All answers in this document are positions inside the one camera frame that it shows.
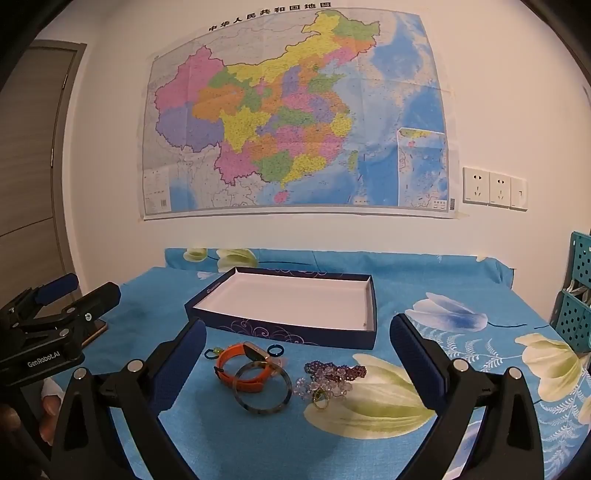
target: wall outlet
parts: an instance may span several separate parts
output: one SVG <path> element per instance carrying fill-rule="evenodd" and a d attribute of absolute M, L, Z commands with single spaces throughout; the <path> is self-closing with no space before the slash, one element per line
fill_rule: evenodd
<path fill-rule="evenodd" d="M 527 210 L 527 180 L 511 177 L 511 208 Z"/>
<path fill-rule="evenodd" d="M 489 175 L 491 185 L 491 205 L 509 207 L 511 205 L 511 177 L 501 173 Z"/>
<path fill-rule="evenodd" d="M 484 170 L 464 167 L 464 202 L 489 202 L 489 174 Z"/>

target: blue gripper pad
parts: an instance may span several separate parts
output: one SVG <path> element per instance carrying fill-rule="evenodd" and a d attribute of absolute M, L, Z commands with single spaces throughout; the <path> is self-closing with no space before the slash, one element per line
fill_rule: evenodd
<path fill-rule="evenodd" d="M 425 407 L 440 414 L 447 405 L 446 379 L 427 352 L 424 344 L 426 341 L 406 315 L 399 314 L 392 319 L 390 323 L 392 346 Z"/>
<path fill-rule="evenodd" d="M 176 346 L 152 378 L 150 409 L 154 414 L 158 415 L 173 406 L 205 348 L 206 339 L 205 324 L 198 320 L 172 341 Z"/>
<path fill-rule="evenodd" d="M 35 302 L 39 305 L 50 305 L 56 300 L 65 297 L 78 288 L 78 277 L 68 273 L 46 285 L 39 287 Z"/>

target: floral bedsheet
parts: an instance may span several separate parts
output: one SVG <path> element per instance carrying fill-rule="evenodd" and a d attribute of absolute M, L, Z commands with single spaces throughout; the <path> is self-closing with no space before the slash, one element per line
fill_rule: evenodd
<path fill-rule="evenodd" d="M 396 478 L 435 416 L 423 406 L 390 344 L 390 320 L 400 312 L 451 358 L 464 358 L 481 371 L 502 373 L 513 365 L 523 371 L 540 424 L 547 479 L 568 464 L 589 432 L 591 378 L 582 360 L 511 291 L 512 271 L 497 260 L 204 248 L 168 249 L 165 258 L 167 268 L 152 268 L 122 285 L 120 305 L 106 316 L 109 331 L 86 349 L 91 371 L 118 370 L 173 338 L 186 322 L 184 303 L 236 265 L 374 278 L 378 335 L 372 351 L 284 344 L 292 379 L 303 376 L 303 365 L 315 359 L 366 366 L 366 377 L 324 411 L 293 398 L 280 414 L 255 417 L 235 403 L 212 364 L 199 359 L 174 407 L 160 419 L 202 480 Z M 207 329 L 208 348 L 242 339 Z M 276 341 L 256 343 L 266 348 Z M 59 381 L 68 379 L 63 374 Z M 446 480 L 461 473 L 482 413 L 475 411 Z M 116 422 L 136 475 L 150 478 L 122 417 Z"/>

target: jewelry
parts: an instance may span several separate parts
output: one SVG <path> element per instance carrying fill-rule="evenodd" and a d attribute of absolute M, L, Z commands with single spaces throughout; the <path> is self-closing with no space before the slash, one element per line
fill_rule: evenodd
<path fill-rule="evenodd" d="M 272 407 L 272 408 L 251 407 L 250 405 L 247 405 L 246 403 L 244 403 L 244 401 L 240 398 L 240 395 L 238 395 L 238 385 L 239 385 L 239 382 L 241 382 L 240 377 L 242 376 L 242 374 L 248 370 L 252 370 L 253 368 L 260 368 L 260 367 L 265 368 L 263 371 L 266 371 L 267 369 L 271 369 L 273 371 L 278 372 L 283 377 L 283 380 L 285 380 L 285 384 L 287 386 L 287 395 L 275 407 Z M 236 401 L 240 405 L 242 405 L 242 407 L 245 410 L 248 410 L 251 413 L 256 413 L 259 415 L 270 415 L 272 413 L 277 413 L 278 411 L 282 410 L 289 403 L 289 400 L 291 398 L 291 394 L 293 393 L 293 388 L 291 386 L 291 378 L 287 374 L 287 372 L 285 370 L 283 370 L 279 365 L 277 365 L 273 362 L 267 362 L 267 361 L 254 361 L 254 362 L 250 362 L 249 364 L 246 364 L 246 365 L 240 367 L 238 372 L 236 372 L 236 376 L 234 377 L 234 380 L 232 381 L 232 388 L 234 390 L 234 398 L 236 399 Z"/>
<path fill-rule="evenodd" d="M 279 353 L 272 353 L 271 349 L 281 349 Z M 283 355 L 285 349 L 279 345 L 271 345 L 267 351 L 265 352 L 262 348 L 255 345 L 251 342 L 244 342 L 244 343 L 237 343 L 236 345 L 229 346 L 226 349 L 220 347 L 209 348 L 205 351 L 204 356 L 209 360 L 216 360 L 216 365 L 213 367 L 213 371 L 217 375 L 217 377 L 224 383 L 227 387 L 232 387 L 232 382 L 234 377 L 228 375 L 224 369 L 224 364 L 234 358 L 235 356 L 239 355 L 246 355 L 250 360 L 256 361 L 266 361 L 268 363 L 278 364 L 279 367 L 282 366 L 280 360 L 274 360 L 271 357 L 279 357 Z M 259 375 L 254 378 L 250 378 L 248 380 L 240 380 L 238 382 L 238 390 L 241 392 L 246 393 L 258 393 L 262 391 L 264 382 L 267 381 L 272 375 L 276 374 L 276 370 L 272 368 L 265 368 Z"/>
<path fill-rule="evenodd" d="M 324 410 L 332 397 L 344 397 L 351 391 L 353 386 L 350 382 L 365 377 L 367 369 L 363 365 L 337 367 L 332 362 L 324 364 L 314 360 L 305 364 L 304 372 L 310 375 L 310 381 L 299 378 L 295 382 L 294 393 L 303 400 L 311 400 L 319 410 Z"/>
<path fill-rule="evenodd" d="M 277 349 L 277 348 L 281 349 L 281 351 L 280 351 L 279 353 L 273 353 L 273 352 L 271 352 L 271 350 L 273 350 L 273 349 Z M 267 349 L 267 353 L 268 353 L 269 355 L 271 355 L 272 357 L 274 357 L 274 358 L 277 358 L 278 356 L 281 356 L 281 355 L 283 355 L 283 353 L 284 353 L 284 352 L 285 352 L 285 349 L 283 348 L 283 346 L 279 345 L 279 343 L 275 343 L 275 344 L 271 345 L 271 346 L 270 346 L 270 347 Z"/>
<path fill-rule="evenodd" d="M 208 360 L 215 360 L 216 358 L 218 358 L 220 356 L 220 354 L 222 352 L 223 352 L 223 348 L 215 346 L 213 348 L 208 348 L 207 350 L 205 350 L 205 353 L 203 354 L 203 356 L 205 358 L 207 358 Z"/>
<path fill-rule="evenodd" d="M 236 377 L 228 375 L 223 366 L 225 363 L 234 358 L 235 356 L 246 355 L 250 360 L 253 361 L 265 361 L 267 360 L 267 353 L 250 342 L 237 343 L 231 345 L 222 351 L 216 361 L 216 365 L 213 367 L 213 371 L 221 382 L 229 388 L 233 388 L 233 382 Z M 241 392 L 246 393 L 259 393 L 262 391 L 264 383 L 271 378 L 271 374 L 274 370 L 271 367 L 265 367 L 264 370 L 256 377 L 249 378 L 248 380 L 240 380 L 236 384 L 236 388 Z"/>

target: light switch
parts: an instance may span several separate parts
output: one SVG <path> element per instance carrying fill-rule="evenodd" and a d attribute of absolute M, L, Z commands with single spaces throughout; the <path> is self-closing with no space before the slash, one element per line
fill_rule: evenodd
<path fill-rule="evenodd" d="M 527 180 L 511 177 L 511 208 L 527 210 Z"/>

